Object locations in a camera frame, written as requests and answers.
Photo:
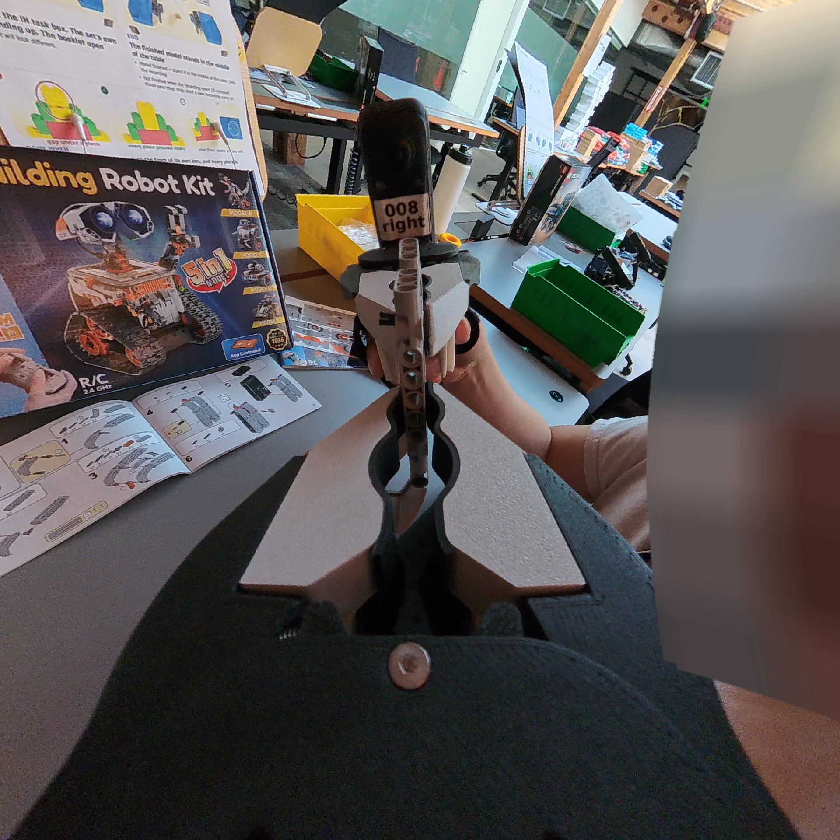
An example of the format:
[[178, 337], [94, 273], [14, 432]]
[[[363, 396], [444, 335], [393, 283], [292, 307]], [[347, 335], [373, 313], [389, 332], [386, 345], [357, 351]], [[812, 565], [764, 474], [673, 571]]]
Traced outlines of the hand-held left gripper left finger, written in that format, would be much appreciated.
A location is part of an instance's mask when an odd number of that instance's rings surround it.
[[240, 585], [335, 604], [348, 629], [375, 592], [371, 553], [385, 502], [371, 481], [374, 447], [392, 431], [380, 396], [308, 452]]

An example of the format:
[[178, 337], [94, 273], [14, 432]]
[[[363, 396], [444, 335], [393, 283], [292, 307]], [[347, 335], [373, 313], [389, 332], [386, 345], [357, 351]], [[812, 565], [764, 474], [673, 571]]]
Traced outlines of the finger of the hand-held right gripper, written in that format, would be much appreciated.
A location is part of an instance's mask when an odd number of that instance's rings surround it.
[[469, 283], [457, 261], [421, 268], [423, 286], [428, 293], [424, 306], [426, 357], [439, 355], [454, 338], [456, 329], [469, 306]]
[[384, 378], [391, 384], [400, 379], [392, 288], [396, 278], [392, 269], [363, 272], [355, 298], [357, 314], [376, 345]]

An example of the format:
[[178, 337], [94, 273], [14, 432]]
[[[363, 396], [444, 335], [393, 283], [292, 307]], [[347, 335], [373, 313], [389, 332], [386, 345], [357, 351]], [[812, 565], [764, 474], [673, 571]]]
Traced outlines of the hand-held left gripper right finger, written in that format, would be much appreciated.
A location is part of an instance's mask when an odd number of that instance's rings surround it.
[[446, 391], [432, 392], [458, 455], [443, 498], [451, 591], [476, 621], [495, 602], [582, 593], [585, 578], [524, 452]]

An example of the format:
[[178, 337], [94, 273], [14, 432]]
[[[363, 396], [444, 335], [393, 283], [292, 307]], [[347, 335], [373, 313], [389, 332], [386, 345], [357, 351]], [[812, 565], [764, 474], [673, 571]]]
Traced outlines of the grey perforated building beam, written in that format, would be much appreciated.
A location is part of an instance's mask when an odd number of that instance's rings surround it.
[[410, 479], [407, 490], [425, 490], [428, 483], [424, 285], [419, 244], [403, 238], [399, 269], [392, 284], [395, 313], [395, 362], [402, 399], [404, 434]]

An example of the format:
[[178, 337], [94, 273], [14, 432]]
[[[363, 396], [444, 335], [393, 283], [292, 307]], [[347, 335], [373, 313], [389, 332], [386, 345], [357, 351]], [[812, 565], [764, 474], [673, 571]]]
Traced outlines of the person's right forearm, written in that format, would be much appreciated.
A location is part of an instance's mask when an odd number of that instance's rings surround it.
[[650, 552], [646, 416], [551, 427], [508, 386], [500, 417], [514, 443], [539, 456], [636, 551]]

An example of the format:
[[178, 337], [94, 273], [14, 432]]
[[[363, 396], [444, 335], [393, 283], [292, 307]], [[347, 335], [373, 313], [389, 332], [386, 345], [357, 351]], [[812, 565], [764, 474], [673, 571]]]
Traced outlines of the person's left forearm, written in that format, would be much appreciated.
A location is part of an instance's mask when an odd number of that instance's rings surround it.
[[715, 682], [742, 749], [802, 838], [839, 838], [839, 723]]

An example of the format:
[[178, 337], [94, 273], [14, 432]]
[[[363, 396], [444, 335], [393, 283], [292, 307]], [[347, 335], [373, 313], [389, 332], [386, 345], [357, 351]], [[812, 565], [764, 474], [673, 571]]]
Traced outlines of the neighbouring grey desk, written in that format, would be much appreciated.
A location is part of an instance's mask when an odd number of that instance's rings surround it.
[[645, 321], [625, 351], [609, 364], [591, 367], [540, 326], [525, 318], [511, 304], [522, 283], [523, 274], [513, 263], [526, 253], [522, 245], [508, 238], [492, 238], [467, 244], [466, 248], [481, 264], [479, 285], [471, 291], [472, 306], [509, 338], [541, 361], [546, 361], [577, 390], [588, 393], [603, 385], [614, 373], [620, 373], [629, 355], [631, 378], [650, 371], [653, 365], [656, 328], [663, 283], [644, 270], [639, 270], [633, 297], [647, 309]]

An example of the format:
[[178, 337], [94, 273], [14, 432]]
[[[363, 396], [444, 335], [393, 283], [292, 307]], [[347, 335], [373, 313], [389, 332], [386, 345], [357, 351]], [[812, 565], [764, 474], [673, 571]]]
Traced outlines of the wood-edged grey desk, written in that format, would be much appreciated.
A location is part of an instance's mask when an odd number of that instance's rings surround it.
[[[326, 124], [332, 120], [338, 128], [347, 129], [353, 128], [358, 120], [361, 107], [351, 93], [305, 80], [303, 85], [309, 90], [310, 99], [303, 102], [286, 101], [278, 98], [275, 82], [268, 78], [263, 69], [250, 68], [248, 74], [255, 105], [262, 119], [270, 115], [283, 115], [312, 124]], [[496, 139], [499, 136], [498, 131], [480, 119], [473, 118], [443, 96], [411, 82], [381, 74], [375, 95], [384, 101], [413, 98], [421, 102], [427, 112], [430, 137], [435, 141], [477, 147], [484, 139]]]

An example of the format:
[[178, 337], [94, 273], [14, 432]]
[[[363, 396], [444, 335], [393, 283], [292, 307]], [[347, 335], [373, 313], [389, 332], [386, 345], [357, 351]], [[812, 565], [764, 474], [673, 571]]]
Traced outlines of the person's right hand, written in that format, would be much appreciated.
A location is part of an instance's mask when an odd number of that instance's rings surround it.
[[520, 448], [536, 453], [550, 430], [543, 418], [515, 393], [501, 371], [481, 326], [462, 318], [455, 332], [457, 344], [475, 338], [467, 353], [455, 357], [450, 371], [441, 368], [438, 357], [426, 357], [426, 378], [466, 405], [489, 425], [506, 435]]

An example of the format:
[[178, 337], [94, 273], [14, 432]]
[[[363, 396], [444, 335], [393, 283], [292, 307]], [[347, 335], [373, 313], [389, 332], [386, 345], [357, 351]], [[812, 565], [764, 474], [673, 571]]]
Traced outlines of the small colourful leaflet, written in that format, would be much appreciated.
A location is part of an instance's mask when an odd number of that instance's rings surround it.
[[293, 346], [280, 353], [288, 369], [365, 370], [353, 351], [355, 315], [294, 297], [286, 298], [287, 325]]

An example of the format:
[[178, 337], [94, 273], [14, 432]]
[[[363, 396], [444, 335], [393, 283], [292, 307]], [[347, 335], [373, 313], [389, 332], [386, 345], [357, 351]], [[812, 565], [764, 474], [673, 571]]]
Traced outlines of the white water bottle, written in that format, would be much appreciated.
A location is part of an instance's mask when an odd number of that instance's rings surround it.
[[444, 157], [443, 167], [434, 188], [434, 231], [445, 233], [455, 211], [472, 164], [469, 147], [465, 144], [452, 148]]

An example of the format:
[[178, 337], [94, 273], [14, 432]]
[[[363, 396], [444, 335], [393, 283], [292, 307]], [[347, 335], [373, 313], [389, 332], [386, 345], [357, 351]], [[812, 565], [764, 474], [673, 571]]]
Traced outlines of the clear plastic parts bags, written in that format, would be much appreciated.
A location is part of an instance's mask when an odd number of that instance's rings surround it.
[[362, 251], [378, 249], [380, 247], [376, 228], [373, 223], [358, 218], [346, 217], [338, 224], [339, 230], [353, 241]]

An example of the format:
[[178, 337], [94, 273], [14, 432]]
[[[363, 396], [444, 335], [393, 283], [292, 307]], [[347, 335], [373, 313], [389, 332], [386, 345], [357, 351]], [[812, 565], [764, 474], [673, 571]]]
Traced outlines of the tall black carton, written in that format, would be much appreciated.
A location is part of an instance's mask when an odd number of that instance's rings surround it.
[[360, 50], [357, 61], [358, 79], [355, 95], [360, 102], [360, 109], [375, 100], [375, 93], [380, 76], [383, 47], [378, 40], [368, 35], [360, 37]]

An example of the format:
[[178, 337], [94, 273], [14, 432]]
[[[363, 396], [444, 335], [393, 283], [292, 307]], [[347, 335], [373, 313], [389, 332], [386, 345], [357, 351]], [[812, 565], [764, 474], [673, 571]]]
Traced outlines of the yellow plastic bin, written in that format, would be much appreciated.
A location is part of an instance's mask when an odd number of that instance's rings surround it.
[[297, 195], [299, 246], [336, 280], [364, 252], [339, 230], [339, 222], [346, 217], [374, 223], [370, 198], [363, 194]]

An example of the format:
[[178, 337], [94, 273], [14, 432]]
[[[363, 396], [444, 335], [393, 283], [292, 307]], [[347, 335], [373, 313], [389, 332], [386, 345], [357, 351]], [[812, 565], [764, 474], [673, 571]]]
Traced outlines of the black office chair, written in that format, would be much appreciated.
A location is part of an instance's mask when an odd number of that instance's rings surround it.
[[495, 181], [496, 186], [493, 188], [490, 200], [508, 200], [517, 191], [519, 141], [522, 132], [504, 119], [494, 118], [491, 124], [500, 130], [496, 155], [503, 160], [504, 166], [499, 174], [489, 174], [482, 178], [478, 182], [478, 186], [481, 187], [489, 181]]

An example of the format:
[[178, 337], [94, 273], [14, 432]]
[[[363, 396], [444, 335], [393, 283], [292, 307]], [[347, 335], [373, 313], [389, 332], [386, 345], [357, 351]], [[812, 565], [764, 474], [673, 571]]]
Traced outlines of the large green plastic bin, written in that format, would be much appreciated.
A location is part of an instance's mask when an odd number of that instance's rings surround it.
[[560, 260], [528, 268], [512, 307], [595, 368], [625, 351], [645, 311]]

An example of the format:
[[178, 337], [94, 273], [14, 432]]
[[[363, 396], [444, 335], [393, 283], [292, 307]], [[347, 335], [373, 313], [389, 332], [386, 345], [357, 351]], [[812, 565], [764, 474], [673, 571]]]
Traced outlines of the black product box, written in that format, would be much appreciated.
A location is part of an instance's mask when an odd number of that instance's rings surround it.
[[509, 239], [535, 245], [550, 238], [591, 171], [590, 165], [574, 156], [550, 156], [521, 205]]

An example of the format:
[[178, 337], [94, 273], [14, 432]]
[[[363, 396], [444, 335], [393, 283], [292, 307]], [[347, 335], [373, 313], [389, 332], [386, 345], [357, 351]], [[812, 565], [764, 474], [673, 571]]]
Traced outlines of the distant instruction sheet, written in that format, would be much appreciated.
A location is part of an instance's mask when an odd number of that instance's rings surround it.
[[528, 196], [546, 162], [554, 153], [554, 117], [546, 66], [519, 43], [515, 44], [518, 78], [524, 100], [521, 195]]

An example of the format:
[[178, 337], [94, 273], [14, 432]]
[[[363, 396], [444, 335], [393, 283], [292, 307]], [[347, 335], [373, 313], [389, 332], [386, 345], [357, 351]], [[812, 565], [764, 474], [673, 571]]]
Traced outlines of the rounded wooden board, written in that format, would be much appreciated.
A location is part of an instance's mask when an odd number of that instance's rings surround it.
[[257, 15], [246, 46], [248, 68], [279, 67], [302, 77], [321, 39], [317, 23], [266, 6]]

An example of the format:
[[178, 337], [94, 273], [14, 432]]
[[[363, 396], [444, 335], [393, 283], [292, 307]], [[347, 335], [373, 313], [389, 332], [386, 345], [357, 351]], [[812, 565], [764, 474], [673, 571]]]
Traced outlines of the small green plastic bin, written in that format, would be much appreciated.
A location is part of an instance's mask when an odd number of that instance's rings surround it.
[[584, 215], [574, 206], [566, 210], [556, 233], [592, 253], [613, 246], [618, 241], [618, 236], [612, 230]]

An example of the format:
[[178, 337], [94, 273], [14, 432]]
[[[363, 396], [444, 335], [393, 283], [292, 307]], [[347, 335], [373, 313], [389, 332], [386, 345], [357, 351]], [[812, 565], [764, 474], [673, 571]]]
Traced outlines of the black toy model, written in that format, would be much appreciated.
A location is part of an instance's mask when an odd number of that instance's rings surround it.
[[636, 285], [637, 262], [638, 257], [635, 253], [606, 247], [593, 256], [584, 268], [584, 275], [602, 287], [630, 290]]

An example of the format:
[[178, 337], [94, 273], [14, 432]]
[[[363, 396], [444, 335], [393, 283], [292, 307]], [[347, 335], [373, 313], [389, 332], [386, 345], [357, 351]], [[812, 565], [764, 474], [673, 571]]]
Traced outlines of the white printed bag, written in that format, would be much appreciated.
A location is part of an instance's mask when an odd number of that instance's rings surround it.
[[603, 173], [577, 193], [572, 206], [615, 235], [623, 235], [644, 218], [627, 194], [618, 192]]

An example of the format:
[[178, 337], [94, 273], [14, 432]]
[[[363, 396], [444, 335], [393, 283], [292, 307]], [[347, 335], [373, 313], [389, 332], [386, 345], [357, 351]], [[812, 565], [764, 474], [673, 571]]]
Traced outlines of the open instruction booklet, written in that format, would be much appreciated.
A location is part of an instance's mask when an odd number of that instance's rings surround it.
[[88, 406], [1, 447], [1, 574], [155, 484], [318, 410], [271, 356]]

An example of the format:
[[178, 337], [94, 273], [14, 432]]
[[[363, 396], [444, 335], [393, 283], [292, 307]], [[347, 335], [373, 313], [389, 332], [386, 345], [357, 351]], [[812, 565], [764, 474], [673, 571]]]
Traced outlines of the robot building kit box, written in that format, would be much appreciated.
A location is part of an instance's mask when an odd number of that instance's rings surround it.
[[291, 347], [252, 173], [1, 158], [2, 417]]

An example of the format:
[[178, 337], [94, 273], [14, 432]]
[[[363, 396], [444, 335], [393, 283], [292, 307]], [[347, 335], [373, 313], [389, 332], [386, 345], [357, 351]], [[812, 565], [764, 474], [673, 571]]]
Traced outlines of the printed instruction sheet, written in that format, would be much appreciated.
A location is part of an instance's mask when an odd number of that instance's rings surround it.
[[2, 1], [8, 143], [256, 171], [228, 2]]

